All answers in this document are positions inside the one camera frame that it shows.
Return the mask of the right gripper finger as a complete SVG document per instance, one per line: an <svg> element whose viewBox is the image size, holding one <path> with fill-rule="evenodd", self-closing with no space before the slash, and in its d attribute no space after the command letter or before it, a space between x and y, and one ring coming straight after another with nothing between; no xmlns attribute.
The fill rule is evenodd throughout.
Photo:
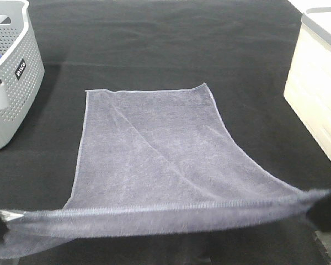
<svg viewBox="0 0 331 265"><path fill-rule="evenodd" d="M306 217L319 231L331 232L331 192L317 201Z"/></svg>

